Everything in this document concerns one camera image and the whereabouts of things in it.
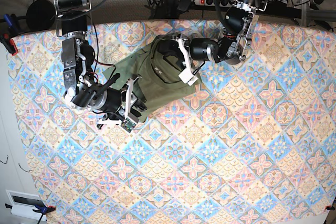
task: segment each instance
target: floor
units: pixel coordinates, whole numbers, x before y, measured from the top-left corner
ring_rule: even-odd
[[[92,0],[95,5],[101,0]],[[0,17],[5,13],[15,13],[17,16],[25,15],[26,10],[33,0],[0,0]],[[150,11],[144,7],[146,0],[108,0],[101,8],[93,13],[95,23],[123,22],[131,20],[146,20]],[[202,12],[198,10],[189,11],[181,15],[181,19],[201,19]],[[204,19],[216,19],[215,12],[203,13]],[[291,20],[277,19],[272,17],[261,17],[261,21],[293,24]],[[6,26],[0,23],[0,32],[5,31]]]

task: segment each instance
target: metal rod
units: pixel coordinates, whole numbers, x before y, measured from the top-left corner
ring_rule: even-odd
[[[230,7],[221,7],[222,12],[226,12]],[[214,6],[199,6],[192,3],[189,10],[215,10]],[[285,7],[279,4],[268,3],[267,8],[264,12],[257,11],[258,15],[262,16],[272,16],[279,18],[301,18],[301,10],[292,7]]]
[[[336,10],[308,10],[306,15],[310,20],[336,22]]]
[[[301,26],[308,26],[310,19],[307,17],[307,11],[310,10],[308,0],[300,0],[300,3],[305,3],[301,5]]]
[[[26,19],[26,16],[18,16],[16,17],[17,20],[22,20],[22,19]],[[4,18],[0,18],[0,23],[6,22],[6,20]]]

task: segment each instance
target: floral tile pattern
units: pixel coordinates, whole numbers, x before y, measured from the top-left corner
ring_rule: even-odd
[[[169,32],[218,38],[218,21],[97,26],[115,63]],[[324,31],[258,23],[248,59],[201,69],[196,93],[131,134],[68,108],[55,31],[14,38],[17,123],[48,223],[266,224],[320,215],[336,196],[336,43]],[[89,38],[97,48],[95,35]],[[97,74],[106,82],[98,65]]]

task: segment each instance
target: white wall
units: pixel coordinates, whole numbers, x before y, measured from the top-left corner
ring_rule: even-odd
[[[18,166],[29,170],[23,144],[19,137],[12,93],[9,87],[6,49],[0,44],[0,224],[30,224],[36,220],[20,218],[10,214],[10,209],[5,208],[5,203],[10,204],[6,189],[29,194],[37,194],[33,179],[29,173]]]

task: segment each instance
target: red clamp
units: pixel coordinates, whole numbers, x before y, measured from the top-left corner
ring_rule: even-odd
[[[17,47],[13,39],[9,38],[8,34],[0,35],[0,42],[5,46],[7,51],[12,54],[12,56],[18,53]]]

